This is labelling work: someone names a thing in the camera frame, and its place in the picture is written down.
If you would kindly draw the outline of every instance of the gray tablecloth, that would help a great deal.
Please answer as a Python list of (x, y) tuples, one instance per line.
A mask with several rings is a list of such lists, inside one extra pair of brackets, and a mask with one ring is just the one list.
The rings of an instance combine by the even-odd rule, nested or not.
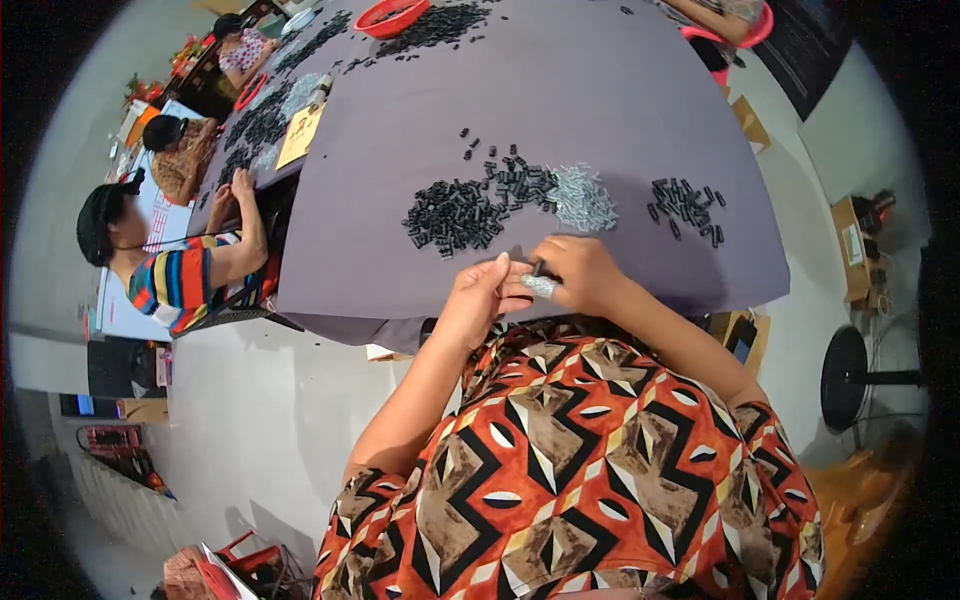
[[(368, 3), (345, 6), (355, 19)], [(554, 216), (528, 205), (485, 252), (442, 261), (433, 246), (418, 251), (408, 239), (400, 221), (417, 190), (480, 180), (487, 148), (502, 156), (511, 143), (530, 164), (584, 162), (599, 173), (620, 216), (600, 237), (627, 275), (676, 310), (744, 308), (788, 293), (780, 233), (750, 146), (709, 72), (659, 11), (639, 0), (480, 6), (492, 9), (488, 25), (458, 50), (442, 43), (414, 49), (417, 60), (334, 72), (300, 175), (280, 311), (342, 342), (415, 349), (420, 323), (439, 314), (458, 271), (502, 251), (522, 256), (557, 229)], [(485, 38), (470, 43), (474, 35)], [(377, 45), (338, 36), (298, 71), (373, 56)], [(470, 128), (467, 139), (462, 128)], [(464, 161), (474, 137), (480, 145)], [(681, 224), (678, 242), (666, 223), (653, 223), (651, 181), (670, 177), (724, 194), (728, 206), (711, 210), (725, 231), (719, 250), (689, 226)], [(562, 312), (538, 301), (511, 320)]]

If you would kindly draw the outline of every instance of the striped shirt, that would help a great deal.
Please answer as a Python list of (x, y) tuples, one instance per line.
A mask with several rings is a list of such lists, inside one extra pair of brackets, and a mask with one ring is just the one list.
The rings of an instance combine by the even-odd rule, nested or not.
[[(178, 248), (151, 254), (131, 276), (130, 302), (171, 333), (184, 331), (256, 277), (257, 273), (253, 273), (220, 288), (210, 285), (211, 249), (236, 244), (242, 237), (240, 230), (198, 235)], [(254, 306), (262, 302), (276, 290), (278, 276), (279, 260), (271, 256), (263, 283), (236, 305)]]

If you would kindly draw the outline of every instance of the black cabinet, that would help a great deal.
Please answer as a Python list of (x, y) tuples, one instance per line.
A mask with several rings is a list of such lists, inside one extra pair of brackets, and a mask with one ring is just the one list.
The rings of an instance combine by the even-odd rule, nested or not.
[(767, 3), (774, 14), (774, 29), (754, 51), (806, 120), (850, 50), (851, 28), (832, 0)]

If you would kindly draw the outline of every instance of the black cap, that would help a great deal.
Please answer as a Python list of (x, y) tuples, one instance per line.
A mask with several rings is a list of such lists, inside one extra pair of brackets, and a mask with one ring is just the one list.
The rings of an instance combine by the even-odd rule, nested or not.
[(86, 262), (94, 267), (106, 267), (113, 258), (114, 248), (110, 244), (108, 225), (115, 223), (123, 214), (124, 196), (140, 193), (140, 183), (144, 178), (144, 170), (140, 168), (132, 180), (98, 185), (86, 197), (84, 207), (77, 215), (77, 243)]

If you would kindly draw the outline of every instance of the floral shirt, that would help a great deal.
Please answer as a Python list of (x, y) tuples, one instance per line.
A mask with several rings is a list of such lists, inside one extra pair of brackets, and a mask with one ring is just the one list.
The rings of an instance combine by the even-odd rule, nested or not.
[(246, 73), (260, 57), (266, 43), (266, 36), (256, 29), (243, 30), (241, 45), (220, 54), (220, 70), (226, 73), (228, 69), (233, 69)]
[(464, 382), (410, 477), (337, 497), (315, 600), (813, 597), (820, 512), (770, 406), (731, 412), (582, 316), (501, 330)]
[(194, 178), (194, 190), (190, 190), (191, 196), (204, 179), (207, 164), (216, 148), (216, 125), (215, 119), (190, 119), (176, 151), (154, 154), (150, 161), (150, 174), (167, 202), (179, 204), (176, 199), (180, 188), (193, 168), (196, 168), (197, 175)]

